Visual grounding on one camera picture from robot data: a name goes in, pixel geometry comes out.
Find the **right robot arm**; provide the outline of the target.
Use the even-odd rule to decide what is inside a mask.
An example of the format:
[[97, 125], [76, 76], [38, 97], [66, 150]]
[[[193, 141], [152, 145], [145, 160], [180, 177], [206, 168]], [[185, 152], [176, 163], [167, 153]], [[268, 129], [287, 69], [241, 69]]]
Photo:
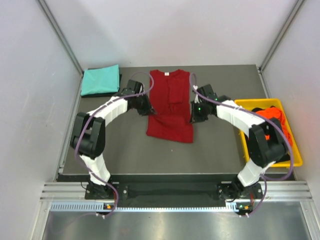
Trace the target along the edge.
[[225, 95], [217, 96], [209, 84], [191, 87], [195, 93], [191, 102], [192, 124], [213, 115], [242, 131], [247, 138], [249, 160], [231, 182], [228, 192], [232, 198], [245, 198], [273, 164], [292, 159], [292, 147], [278, 119], [246, 110]]

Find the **dark red t-shirt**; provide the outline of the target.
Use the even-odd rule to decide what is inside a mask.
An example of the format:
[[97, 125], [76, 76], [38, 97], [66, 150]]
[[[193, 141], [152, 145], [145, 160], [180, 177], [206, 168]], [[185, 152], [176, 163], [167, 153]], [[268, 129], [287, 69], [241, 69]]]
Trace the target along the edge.
[[190, 123], [190, 73], [151, 70], [154, 86], [149, 100], [156, 114], [148, 117], [146, 134], [159, 139], [191, 144], [194, 129]]

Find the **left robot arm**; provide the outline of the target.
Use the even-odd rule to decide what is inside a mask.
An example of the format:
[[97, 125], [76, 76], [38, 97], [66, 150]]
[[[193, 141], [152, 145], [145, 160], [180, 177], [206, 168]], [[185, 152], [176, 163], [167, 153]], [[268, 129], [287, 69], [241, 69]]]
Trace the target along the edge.
[[129, 80], [127, 86], [107, 102], [89, 112], [77, 113], [70, 139], [75, 158], [89, 173], [87, 199], [107, 199], [115, 193], [111, 174], [107, 169], [103, 152], [106, 145], [106, 127], [131, 109], [141, 116], [154, 115], [144, 84]]

